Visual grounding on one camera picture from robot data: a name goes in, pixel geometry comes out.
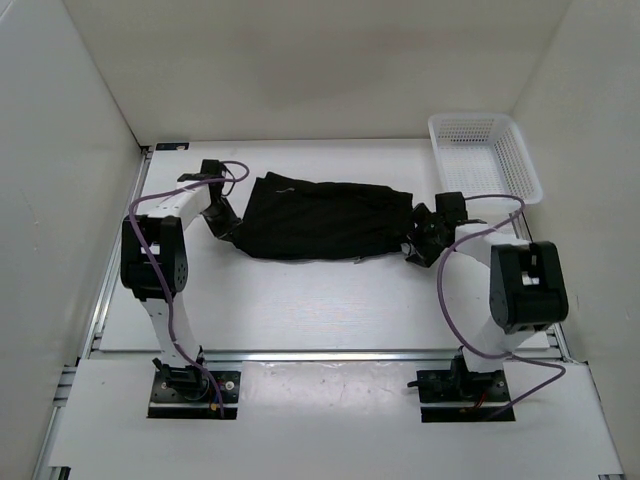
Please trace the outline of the black shorts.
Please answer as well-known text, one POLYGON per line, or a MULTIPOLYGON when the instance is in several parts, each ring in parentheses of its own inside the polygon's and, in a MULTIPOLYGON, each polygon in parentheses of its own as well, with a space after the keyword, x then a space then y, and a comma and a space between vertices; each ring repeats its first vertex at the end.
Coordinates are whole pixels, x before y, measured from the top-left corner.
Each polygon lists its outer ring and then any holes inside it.
POLYGON ((388 186, 256 179, 233 244, 258 259, 347 260, 401 250, 413 195, 388 186))

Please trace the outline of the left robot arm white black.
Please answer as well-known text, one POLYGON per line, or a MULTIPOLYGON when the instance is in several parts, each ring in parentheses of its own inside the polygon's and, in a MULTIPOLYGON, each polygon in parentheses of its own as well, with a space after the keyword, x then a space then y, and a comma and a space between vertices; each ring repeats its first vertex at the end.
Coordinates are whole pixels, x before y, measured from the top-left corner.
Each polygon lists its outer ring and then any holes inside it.
POLYGON ((239 161, 204 160, 199 172, 181 175, 174 189, 133 200, 122 222, 121 282, 150 318, 161 351, 156 369, 188 402, 207 397, 221 405, 223 395, 184 305, 189 275, 185 231, 201 217, 216 238, 228 236, 241 220, 224 186, 244 181, 249 173, 239 161))

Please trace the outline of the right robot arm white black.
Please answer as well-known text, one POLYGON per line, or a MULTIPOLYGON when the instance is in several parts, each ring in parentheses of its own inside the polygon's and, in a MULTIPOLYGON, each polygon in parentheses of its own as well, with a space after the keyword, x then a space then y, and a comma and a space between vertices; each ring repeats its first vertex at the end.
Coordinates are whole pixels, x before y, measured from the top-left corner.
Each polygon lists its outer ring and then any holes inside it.
POLYGON ((424 371, 413 386, 430 402, 488 398, 504 385, 503 364, 534 334, 563 322, 569 305, 559 259, 552 242, 530 242, 472 220, 468 197, 460 192, 436 196, 435 210, 414 208, 408 236, 409 262, 435 266, 437 299, 459 352, 446 371, 424 371), (460 253, 489 271, 489 316, 472 339, 464 337, 449 312, 444 293, 447 261, 460 253))

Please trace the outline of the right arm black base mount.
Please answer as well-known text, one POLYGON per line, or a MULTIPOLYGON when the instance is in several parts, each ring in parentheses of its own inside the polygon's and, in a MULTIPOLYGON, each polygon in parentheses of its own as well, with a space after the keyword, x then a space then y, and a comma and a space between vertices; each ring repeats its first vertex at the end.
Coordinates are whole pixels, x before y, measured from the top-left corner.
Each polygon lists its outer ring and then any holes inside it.
POLYGON ((418 392, 422 423, 516 420, 504 371, 471 372, 461 353, 446 370, 418 370, 407 387, 418 392))

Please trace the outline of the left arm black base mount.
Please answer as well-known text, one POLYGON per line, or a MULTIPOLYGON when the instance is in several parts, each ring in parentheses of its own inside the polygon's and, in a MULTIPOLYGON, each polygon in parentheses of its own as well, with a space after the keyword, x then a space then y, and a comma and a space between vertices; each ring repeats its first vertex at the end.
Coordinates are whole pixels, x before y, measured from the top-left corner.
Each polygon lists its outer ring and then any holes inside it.
POLYGON ((159 358, 147 417, 150 419, 235 420, 241 390, 240 371, 210 370, 204 375, 192 366, 174 368, 159 358))

